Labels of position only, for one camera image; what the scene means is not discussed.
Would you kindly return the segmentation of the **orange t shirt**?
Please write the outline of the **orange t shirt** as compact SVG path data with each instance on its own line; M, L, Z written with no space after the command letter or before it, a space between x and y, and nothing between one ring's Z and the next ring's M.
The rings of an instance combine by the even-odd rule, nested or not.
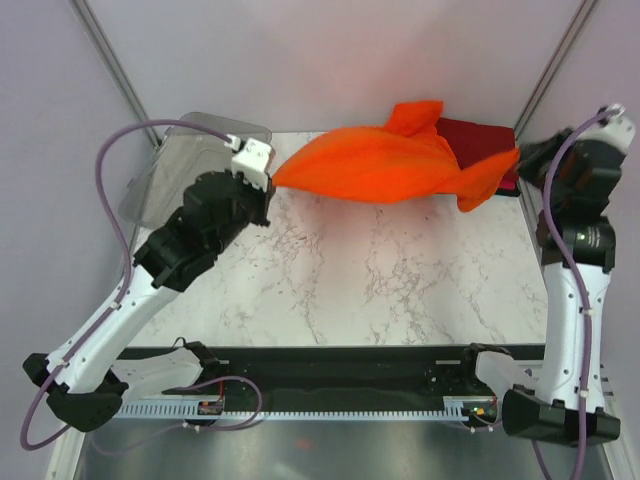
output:
M286 160L273 183L330 198L397 203L453 195L462 212L492 197L515 172L516 146L461 169L436 130L444 102L398 103L382 126L341 127L326 132Z

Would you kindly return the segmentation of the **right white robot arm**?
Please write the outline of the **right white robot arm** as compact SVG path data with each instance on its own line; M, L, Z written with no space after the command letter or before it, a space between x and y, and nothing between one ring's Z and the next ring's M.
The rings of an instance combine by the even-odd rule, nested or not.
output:
M457 371L465 391L489 387L501 399L510 436L574 447L620 435L620 420L606 411L600 374L603 305L616 258L616 234L604 211L635 133L614 104L521 149L519 176L542 195L536 228L548 303L542 367L531 377L506 350L474 345Z

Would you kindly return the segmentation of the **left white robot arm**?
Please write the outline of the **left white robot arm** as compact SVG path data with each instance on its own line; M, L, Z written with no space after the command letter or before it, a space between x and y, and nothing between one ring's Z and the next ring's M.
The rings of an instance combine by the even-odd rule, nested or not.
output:
M245 228L268 226L275 150L253 138L235 137L230 147L229 168L203 173L184 190L182 205L134 253L100 311L55 351L25 360L24 371L68 426L91 432L130 402L188 387L208 393L218 385L217 361L199 342L142 360L119 356Z

